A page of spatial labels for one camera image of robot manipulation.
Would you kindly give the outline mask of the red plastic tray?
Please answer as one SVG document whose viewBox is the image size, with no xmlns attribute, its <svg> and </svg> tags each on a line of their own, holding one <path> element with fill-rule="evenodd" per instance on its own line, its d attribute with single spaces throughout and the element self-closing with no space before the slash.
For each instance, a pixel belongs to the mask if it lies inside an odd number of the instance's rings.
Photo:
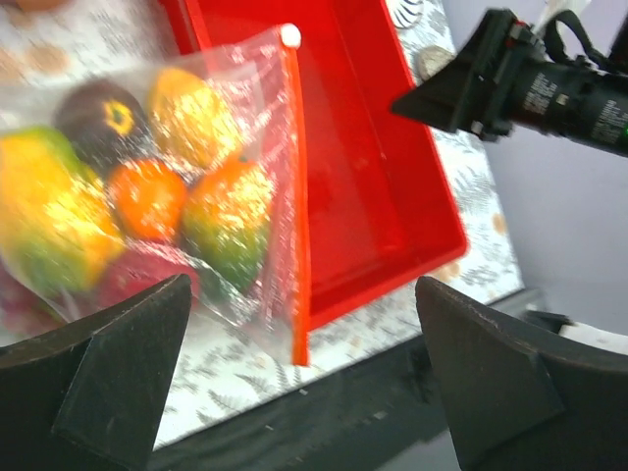
<svg viewBox="0 0 628 471">
<path fill-rule="evenodd" d="M 183 53 L 277 24 L 301 32 L 312 328 L 465 253 L 430 131 L 390 110 L 412 78 L 384 2 L 200 0 L 164 7 Z"/>
</svg>

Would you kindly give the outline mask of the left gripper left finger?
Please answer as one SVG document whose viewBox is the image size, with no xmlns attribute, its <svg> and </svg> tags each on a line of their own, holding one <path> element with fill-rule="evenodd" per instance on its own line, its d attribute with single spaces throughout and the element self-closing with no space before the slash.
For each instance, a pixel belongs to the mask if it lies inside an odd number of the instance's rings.
<svg viewBox="0 0 628 471">
<path fill-rule="evenodd" d="M 2 469 L 145 469 L 190 307 L 176 275 L 2 348 Z"/>
</svg>

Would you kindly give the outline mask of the red green mango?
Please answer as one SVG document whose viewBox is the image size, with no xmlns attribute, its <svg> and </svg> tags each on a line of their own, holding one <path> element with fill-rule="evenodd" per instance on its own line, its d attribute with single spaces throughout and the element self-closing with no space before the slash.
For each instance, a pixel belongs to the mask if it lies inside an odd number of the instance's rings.
<svg viewBox="0 0 628 471">
<path fill-rule="evenodd" d="M 247 292 L 268 246 L 275 186 L 257 162 L 236 159 L 200 177 L 182 212 L 187 251 Z"/>
</svg>

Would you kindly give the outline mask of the floral table mat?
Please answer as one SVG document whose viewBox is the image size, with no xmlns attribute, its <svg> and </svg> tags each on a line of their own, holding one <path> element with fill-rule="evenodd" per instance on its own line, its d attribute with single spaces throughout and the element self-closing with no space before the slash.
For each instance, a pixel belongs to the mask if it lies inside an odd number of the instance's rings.
<svg viewBox="0 0 628 471">
<path fill-rule="evenodd" d="M 48 85 L 176 54 L 164 9 L 154 1 L 76 1 L 52 13 L 1 14 L 1 78 Z M 482 302 L 522 288 L 518 263 L 480 140 L 436 131 L 469 238 L 466 254 L 436 277 Z M 285 366 L 222 323 L 196 315 L 157 436 L 165 446 L 217 425 L 271 398 L 416 339 L 414 288 L 405 286 L 317 330 L 311 365 Z"/>
</svg>

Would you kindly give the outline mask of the red apple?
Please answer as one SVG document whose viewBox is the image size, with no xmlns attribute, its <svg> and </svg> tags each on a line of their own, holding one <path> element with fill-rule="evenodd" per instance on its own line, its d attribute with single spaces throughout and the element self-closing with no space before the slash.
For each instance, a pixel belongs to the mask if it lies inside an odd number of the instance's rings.
<svg viewBox="0 0 628 471">
<path fill-rule="evenodd" d="M 192 305 L 200 283 L 192 261 L 179 248 L 156 242 L 134 242 L 112 262 L 95 290 L 95 305 L 107 308 L 176 275 L 191 279 Z"/>
</svg>

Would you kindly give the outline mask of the dark purple passion fruit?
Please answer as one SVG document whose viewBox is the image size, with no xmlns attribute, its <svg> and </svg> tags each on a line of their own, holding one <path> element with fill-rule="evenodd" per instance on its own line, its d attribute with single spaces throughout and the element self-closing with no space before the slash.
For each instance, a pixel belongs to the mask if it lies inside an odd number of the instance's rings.
<svg viewBox="0 0 628 471">
<path fill-rule="evenodd" d="M 104 78 L 87 81 L 67 94 L 53 123 L 80 160 L 102 176 L 136 156 L 150 136 L 146 114 L 137 99 Z"/>
</svg>

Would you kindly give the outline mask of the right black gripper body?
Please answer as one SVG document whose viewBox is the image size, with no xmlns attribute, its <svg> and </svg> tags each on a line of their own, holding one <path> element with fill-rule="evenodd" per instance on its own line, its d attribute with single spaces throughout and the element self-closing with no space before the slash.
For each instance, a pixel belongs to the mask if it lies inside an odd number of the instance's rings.
<svg viewBox="0 0 628 471">
<path fill-rule="evenodd" d="M 515 16 L 507 47 L 498 117 L 474 134 L 496 141 L 519 125 L 626 156 L 626 26 L 603 54 L 570 10 L 554 14 L 544 33 Z"/>
</svg>

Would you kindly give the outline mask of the green yellow mango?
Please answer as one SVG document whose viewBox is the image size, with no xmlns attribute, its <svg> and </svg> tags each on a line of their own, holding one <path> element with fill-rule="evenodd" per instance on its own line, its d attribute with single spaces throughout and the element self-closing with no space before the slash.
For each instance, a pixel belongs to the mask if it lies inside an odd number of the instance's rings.
<svg viewBox="0 0 628 471">
<path fill-rule="evenodd" d="M 1 258 L 44 297 L 90 291 L 124 250 L 103 182 L 46 126 L 1 136 Z"/>
</svg>

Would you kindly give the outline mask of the clear zip top bag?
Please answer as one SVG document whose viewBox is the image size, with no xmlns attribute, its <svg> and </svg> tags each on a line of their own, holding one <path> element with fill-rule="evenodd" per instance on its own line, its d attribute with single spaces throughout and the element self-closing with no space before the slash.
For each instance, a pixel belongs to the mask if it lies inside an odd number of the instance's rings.
<svg viewBox="0 0 628 471">
<path fill-rule="evenodd" d="M 192 309 L 309 359 L 305 125 L 293 24 L 1 90 L 1 328 L 34 337 L 174 275 Z"/>
</svg>

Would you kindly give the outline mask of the yellow lemon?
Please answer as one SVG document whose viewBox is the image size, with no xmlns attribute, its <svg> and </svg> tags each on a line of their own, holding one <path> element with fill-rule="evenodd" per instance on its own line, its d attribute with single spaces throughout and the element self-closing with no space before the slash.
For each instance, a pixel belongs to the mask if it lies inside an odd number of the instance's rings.
<svg viewBox="0 0 628 471">
<path fill-rule="evenodd" d="M 242 136 L 225 97 L 184 69 L 167 67 L 156 75 L 146 113 L 160 151 L 189 166 L 217 169 L 242 153 Z"/>
</svg>

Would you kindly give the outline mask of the orange tangerine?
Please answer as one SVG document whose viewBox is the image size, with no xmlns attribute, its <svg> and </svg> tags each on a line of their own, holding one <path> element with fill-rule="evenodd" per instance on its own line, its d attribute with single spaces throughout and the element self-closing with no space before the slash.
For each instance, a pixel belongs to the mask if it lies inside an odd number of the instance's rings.
<svg viewBox="0 0 628 471">
<path fill-rule="evenodd" d="M 187 196 L 183 178 L 155 159 L 128 161 L 110 174 L 111 201 L 132 237 L 173 242 Z"/>
</svg>

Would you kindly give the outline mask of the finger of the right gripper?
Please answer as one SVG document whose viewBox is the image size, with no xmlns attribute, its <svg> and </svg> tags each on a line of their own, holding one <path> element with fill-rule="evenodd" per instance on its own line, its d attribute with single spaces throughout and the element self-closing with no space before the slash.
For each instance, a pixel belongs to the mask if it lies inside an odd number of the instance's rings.
<svg viewBox="0 0 628 471">
<path fill-rule="evenodd" d="M 458 54 L 433 76 L 396 98 L 391 111 L 441 131 L 487 131 L 499 114 L 499 82 L 514 24 L 511 11 L 487 10 Z"/>
</svg>

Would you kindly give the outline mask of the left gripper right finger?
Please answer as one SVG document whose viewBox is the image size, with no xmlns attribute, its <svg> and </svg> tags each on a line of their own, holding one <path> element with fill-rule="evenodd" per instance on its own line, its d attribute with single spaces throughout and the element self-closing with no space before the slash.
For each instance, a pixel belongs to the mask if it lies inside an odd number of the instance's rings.
<svg viewBox="0 0 628 471">
<path fill-rule="evenodd" d="M 624 470 L 627 357 L 430 277 L 416 308 L 463 470 Z"/>
</svg>

